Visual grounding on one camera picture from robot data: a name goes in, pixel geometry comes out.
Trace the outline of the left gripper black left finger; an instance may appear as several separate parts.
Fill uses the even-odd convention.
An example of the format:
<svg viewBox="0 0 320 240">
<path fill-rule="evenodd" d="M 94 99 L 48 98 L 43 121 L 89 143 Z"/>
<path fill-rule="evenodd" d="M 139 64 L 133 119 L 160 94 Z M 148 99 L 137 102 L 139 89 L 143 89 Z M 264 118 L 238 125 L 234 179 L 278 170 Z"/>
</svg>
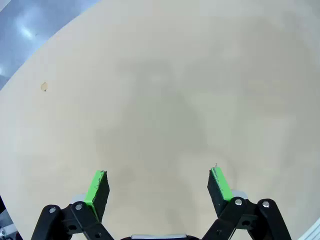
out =
<svg viewBox="0 0 320 240">
<path fill-rule="evenodd" d="M 75 234 L 83 234 L 88 240 L 112 240 L 102 224 L 109 193 L 107 172 L 96 171 L 84 200 L 63 209 L 53 204 L 42 209 L 31 238 L 70 240 Z"/>
</svg>

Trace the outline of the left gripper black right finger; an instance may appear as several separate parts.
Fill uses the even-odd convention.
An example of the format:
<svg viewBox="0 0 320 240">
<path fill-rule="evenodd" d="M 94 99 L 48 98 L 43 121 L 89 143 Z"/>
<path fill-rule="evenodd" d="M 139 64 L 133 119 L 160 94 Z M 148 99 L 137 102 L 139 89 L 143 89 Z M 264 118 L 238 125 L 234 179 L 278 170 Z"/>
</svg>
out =
<svg viewBox="0 0 320 240">
<path fill-rule="evenodd" d="M 236 230 L 246 230 L 253 240 L 291 239 L 276 202 L 264 198 L 252 203 L 234 195 L 220 167 L 210 169 L 207 189 L 217 219 L 203 240 L 230 240 Z"/>
</svg>

